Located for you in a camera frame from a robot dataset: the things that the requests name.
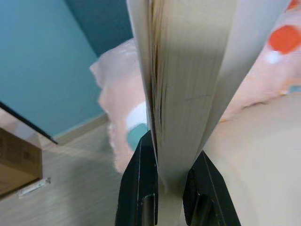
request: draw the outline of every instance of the baseboard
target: baseboard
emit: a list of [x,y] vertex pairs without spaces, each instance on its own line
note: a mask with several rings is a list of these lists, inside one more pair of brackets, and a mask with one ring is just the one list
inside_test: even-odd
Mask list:
[[107,114],[102,114],[87,123],[84,123],[82,125],[72,128],[71,130],[67,131],[66,133],[64,133],[62,135],[54,137],[54,140],[59,145],[67,144],[68,142],[84,135],[85,133],[87,133],[89,131],[96,129],[99,126],[104,125],[107,122],[108,122]]

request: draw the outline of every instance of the open book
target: open book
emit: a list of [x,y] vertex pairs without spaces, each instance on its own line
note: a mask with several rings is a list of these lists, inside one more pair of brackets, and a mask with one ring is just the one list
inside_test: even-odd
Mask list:
[[182,196],[187,172],[288,1],[127,0],[170,196]]

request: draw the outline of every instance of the wooden floor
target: wooden floor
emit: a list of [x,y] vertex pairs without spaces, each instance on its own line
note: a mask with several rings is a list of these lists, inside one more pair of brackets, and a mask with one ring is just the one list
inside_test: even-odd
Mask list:
[[113,226],[121,175],[103,125],[64,146],[43,150],[51,184],[0,201],[0,226]]

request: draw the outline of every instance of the cardboard box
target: cardboard box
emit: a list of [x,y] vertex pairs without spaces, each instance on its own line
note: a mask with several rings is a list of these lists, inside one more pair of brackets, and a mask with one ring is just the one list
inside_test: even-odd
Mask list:
[[0,198],[41,178],[41,149],[0,128]]

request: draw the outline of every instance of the orange polka dot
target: orange polka dot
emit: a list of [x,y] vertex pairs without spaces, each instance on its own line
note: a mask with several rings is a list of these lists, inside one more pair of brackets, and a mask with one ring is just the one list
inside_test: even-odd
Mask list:
[[286,10],[290,10],[299,6],[298,0],[292,0]]
[[275,51],[288,54],[301,45],[301,31],[295,26],[285,25],[271,34],[269,45]]

